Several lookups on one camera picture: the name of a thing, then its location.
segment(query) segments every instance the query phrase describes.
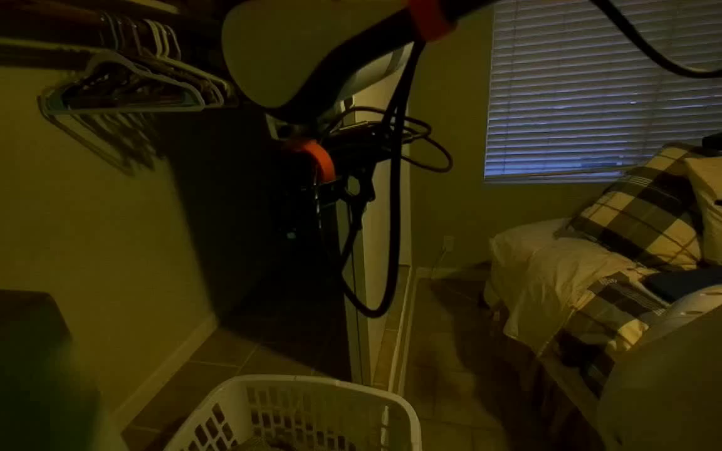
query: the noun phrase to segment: window blinds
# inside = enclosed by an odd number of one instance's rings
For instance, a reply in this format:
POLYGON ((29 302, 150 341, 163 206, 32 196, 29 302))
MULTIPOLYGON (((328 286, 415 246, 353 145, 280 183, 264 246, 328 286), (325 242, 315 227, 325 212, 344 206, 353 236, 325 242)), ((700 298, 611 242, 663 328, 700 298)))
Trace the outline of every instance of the window blinds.
MULTIPOLYGON (((666 57, 722 65, 722 0, 616 3, 666 57)), ((485 181, 611 181, 658 145, 722 129, 722 78, 677 78, 586 0, 494 8, 485 181)))

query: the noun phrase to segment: white laundry basket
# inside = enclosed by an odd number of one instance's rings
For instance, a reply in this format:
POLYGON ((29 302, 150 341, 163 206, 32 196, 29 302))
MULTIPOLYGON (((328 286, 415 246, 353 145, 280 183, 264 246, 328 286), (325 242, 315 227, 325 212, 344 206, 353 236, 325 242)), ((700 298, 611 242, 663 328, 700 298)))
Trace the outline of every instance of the white laundry basket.
POLYGON ((216 385, 165 451, 422 451, 401 396, 312 376, 235 376, 216 385))

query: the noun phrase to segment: plaid blanket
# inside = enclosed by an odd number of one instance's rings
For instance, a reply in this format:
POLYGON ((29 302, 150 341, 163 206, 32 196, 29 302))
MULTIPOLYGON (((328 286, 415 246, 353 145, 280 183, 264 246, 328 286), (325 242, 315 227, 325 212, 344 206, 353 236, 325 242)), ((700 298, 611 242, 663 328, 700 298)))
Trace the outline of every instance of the plaid blanket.
POLYGON ((557 332, 552 351, 563 366, 578 367, 592 394, 601 394, 611 366, 633 348, 668 302, 638 288, 648 268, 630 268, 596 281, 557 332))

